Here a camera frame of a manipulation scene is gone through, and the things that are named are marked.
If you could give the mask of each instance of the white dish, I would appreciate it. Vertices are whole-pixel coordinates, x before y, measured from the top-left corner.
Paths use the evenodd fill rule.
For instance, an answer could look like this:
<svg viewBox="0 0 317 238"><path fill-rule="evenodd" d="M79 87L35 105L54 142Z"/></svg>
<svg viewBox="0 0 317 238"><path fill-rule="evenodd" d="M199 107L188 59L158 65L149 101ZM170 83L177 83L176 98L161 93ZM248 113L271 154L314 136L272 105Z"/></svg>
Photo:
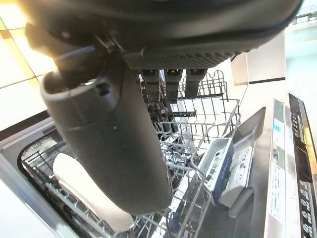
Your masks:
<svg viewBox="0 0 317 238"><path fill-rule="evenodd" d="M61 187L77 197L115 232L124 232L133 226L130 214L115 205L95 184L82 165L65 154L58 154L53 172Z"/></svg>

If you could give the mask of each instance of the printed label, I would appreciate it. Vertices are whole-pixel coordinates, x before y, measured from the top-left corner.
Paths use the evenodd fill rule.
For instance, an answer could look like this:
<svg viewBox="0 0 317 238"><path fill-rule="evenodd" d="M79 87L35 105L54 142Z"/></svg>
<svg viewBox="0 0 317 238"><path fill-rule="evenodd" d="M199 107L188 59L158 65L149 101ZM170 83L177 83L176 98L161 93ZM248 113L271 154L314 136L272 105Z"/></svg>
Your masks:
<svg viewBox="0 0 317 238"><path fill-rule="evenodd" d="M273 143L284 150L284 124L278 119L273 121Z"/></svg>
<svg viewBox="0 0 317 238"><path fill-rule="evenodd" d="M269 213L285 224L285 170L271 163Z"/></svg>

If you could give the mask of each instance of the tiled wall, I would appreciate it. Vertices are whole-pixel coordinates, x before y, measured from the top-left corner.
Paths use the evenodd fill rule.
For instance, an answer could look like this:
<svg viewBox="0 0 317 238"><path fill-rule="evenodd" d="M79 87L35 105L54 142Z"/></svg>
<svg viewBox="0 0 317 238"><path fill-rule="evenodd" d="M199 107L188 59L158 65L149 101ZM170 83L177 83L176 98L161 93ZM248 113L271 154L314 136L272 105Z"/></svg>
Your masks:
<svg viewBox="0 0 317 238"><path fill-rule="evenodd" d="M32 50L26 20L16 4L0 4L0 131L46 109L39 92L54 61Z"/></svg>

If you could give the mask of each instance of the dishwasher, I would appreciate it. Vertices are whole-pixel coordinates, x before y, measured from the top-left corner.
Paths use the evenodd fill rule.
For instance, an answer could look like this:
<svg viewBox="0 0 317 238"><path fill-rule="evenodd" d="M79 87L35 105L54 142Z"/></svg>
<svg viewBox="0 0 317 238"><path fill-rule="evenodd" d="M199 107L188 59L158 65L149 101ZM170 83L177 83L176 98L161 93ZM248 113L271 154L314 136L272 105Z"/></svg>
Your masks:
<svg viewBox="0 0 317 238"><path fill-rule="evenodd" d="M113 231L58 184L56 156L77 158L47 115L0 142L1 179L61 237L51 213L80 237L317 237L317 162L304 103L288 95L241 123L222 71L209 69L191 98L183 74L174 103L166 103L165 83L161 71L160 100L146 103L172 177L166 209Z"/></svg>

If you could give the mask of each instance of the dishwasher rack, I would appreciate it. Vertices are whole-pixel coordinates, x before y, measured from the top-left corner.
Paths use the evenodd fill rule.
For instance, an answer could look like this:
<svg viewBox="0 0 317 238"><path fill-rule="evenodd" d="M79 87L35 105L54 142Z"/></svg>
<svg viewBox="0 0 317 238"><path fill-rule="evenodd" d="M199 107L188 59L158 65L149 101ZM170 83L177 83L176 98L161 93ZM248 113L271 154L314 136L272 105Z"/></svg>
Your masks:
<svg viewBox="0 0 317 238"><path fill-rule="evenodd" d="M185 80L180 82L179 95ZM206 176L197 165L215 139L233 137L241 117L239 100L228 98L221 71L217 70L213 77L208 73L200 85L201 93L196 99L179 97L174 105L163 103L164 108L151 105L158 117L153 125L163 159L172 175L173 199L163 211L133 216L134 226L127 232L115 233L59 186L53 174L55 157L65 153L77 158L57 131L26 148L22 166L45 196L87 237L197 237L211 200L210 192L203 186Z"/></svg>

